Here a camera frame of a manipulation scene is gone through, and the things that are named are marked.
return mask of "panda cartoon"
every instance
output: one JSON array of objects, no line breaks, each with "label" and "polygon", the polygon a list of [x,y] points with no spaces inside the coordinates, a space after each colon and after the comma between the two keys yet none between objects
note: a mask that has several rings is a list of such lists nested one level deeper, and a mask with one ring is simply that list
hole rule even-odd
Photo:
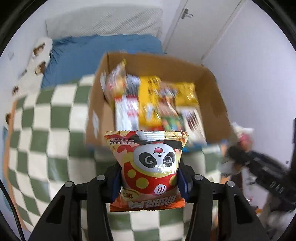
[{"label": "panda cartoon", "polygon": [[152,195],[161,195],[175,188],[180,160],[172,146],[163,142],[136,147],[133,162],[125,163],[123,167],[127,184],[139,193]]}]

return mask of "green and white checkered rug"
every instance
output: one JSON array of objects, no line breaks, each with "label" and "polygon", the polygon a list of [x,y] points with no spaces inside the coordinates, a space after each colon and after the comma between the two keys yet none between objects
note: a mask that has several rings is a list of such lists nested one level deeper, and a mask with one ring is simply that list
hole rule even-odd
[{"label": "green and white checkered rug", "polygon": [[[8,172],[17,209],[30,232],[65,182],[88,182],[104,174],[106,168],[116,161],[96,161],[94,154],[84,145],[93,80],[93,75],[85,76],[77,83],[41,90],[17,102]],[[184,156],[184,162],[193,166],[198,164],[197,169],[204,165],[200,173],[219,182],[216,164],[221,155],[216,152]],[[192,205],[188,204],[184,208],[162,211],[108,211],[108,218],[114,240],[182,240],[188,230],[191,211]],[[84,202],[83,240],[88,240],[86,220]]]}]

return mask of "snack bag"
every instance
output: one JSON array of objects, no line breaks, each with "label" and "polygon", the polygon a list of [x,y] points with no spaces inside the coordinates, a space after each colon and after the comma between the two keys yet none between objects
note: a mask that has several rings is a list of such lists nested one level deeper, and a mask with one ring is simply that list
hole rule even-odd
[{"label": "snack bag", "polygon": [[187,131],[189,135],[188,142],[205,144],[205,132],[197,109],[194,107],[178,107],[177,111],[182,116],[184,131]]},{"label": "snack bag", "polygon": [[194,83],[176,83],[175,88],[178,90],[175,97],[176,106],[195,106],[198,104]]},{"label": "snack bag", "polygon": [[110,211],[183,207],[177,170],[188,135],[177,131],[108,131],[104,136],[122,166],[123,189]]},{"label": "snack bag", "polygon": [[172,83],[161,82],[159,97],[161,102],[169,102],[172,106],[175,105],[175,97],[178,94],[178,90]]},{"label": "snack bag", "polygon": [[141,76],[139,86],[139,123],[149,128],[161,126],[158,111],[160,78],[157,76]]},{"label": "snack bag", "polygon": [[126,76],[126,96],[135,96],[138,97],[139,86],[140,86],[140,77],[127,74]]},{"label": "snack bag", "polygon": [[185,131],[182,117],[162,117],[163,129],[165,131]]},{"label": "snack bag", "polygon": [[169,102],[159,102],[158,111],[161,117],[163,116],[174,116],[177,117],[178,114],[174,107]]},{"label": "snack bag", "polygon": [[139,130],[139,102],[136,97],[115,99],[115,123],[116,130]]},{"label": "snack bag", "polygon": [[104,94],[112,109],[114,109],[114,99],[116,97],[121,97],[125,93],[125,90],[126,90],[126,61],[122,60],[115,67],[115,69],[111,71],[111,73],[106,79]]}]

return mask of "screw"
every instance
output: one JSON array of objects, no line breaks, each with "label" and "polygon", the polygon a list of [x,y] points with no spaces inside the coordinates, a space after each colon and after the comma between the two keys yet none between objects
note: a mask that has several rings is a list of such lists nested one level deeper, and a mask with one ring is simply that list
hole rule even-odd
[{"label": "screw", "polygon": [[199,174],[195,175],[194,178],[198,181],[201,181],[203,179],[202,175]]},{"label": "screw", "polygon": [[235,183],[233,181],[228,181],[227,185],[233,188],[235,186]]},{"label": "screw", "polygon": [[69,188],[72,187],[73,183],[72,182],[66,182],[65,183],[65,187]]},{"label": "screw", "polygon": [[104,175],[98,175],[98,176],[96,177],[96,179],[97,179],[98,181],[102,181],[102,180],[105,179],[105,176],[104,176]]}]

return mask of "door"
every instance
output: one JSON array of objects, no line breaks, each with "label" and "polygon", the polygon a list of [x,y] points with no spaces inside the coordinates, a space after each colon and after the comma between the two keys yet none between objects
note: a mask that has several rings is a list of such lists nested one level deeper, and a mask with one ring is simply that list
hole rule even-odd
[{"label": "door", "polygon": [[200,64],[240,1],[188,0],[165,49],[167,54]]}]

